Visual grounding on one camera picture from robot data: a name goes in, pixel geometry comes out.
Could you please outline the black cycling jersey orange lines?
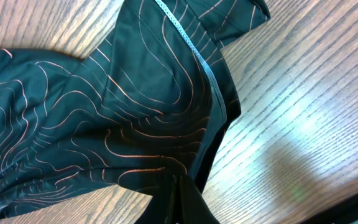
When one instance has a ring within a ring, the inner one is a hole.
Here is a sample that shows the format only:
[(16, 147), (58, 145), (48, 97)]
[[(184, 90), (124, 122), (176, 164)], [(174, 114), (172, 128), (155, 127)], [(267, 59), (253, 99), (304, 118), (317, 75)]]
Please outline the black cycling jersey orange lines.
[(241, 114), (221, 49), (269, 19), (263, 1), (124, 1), (84, 60), (0, 49), (0, 220), (171, 175), (202, 194)]

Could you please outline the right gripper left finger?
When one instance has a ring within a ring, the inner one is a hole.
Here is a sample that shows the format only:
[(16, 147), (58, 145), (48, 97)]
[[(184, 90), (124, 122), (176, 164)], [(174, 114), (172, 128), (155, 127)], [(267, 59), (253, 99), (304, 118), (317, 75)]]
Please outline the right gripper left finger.
[(160, 181), (158, 192), (135, 224), (176, 223), (179, 223), (178, 181), (175, 176), (165, 176)]

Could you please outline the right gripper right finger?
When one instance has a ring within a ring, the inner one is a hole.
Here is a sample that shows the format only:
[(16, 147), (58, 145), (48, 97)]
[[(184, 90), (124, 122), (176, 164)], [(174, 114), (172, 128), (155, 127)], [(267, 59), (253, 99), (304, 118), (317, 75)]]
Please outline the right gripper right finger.
[(189, 176), (181, 176), (179, 190), (179, 223), (182, 224), (219, 224), (211, 213), (197, 186)]

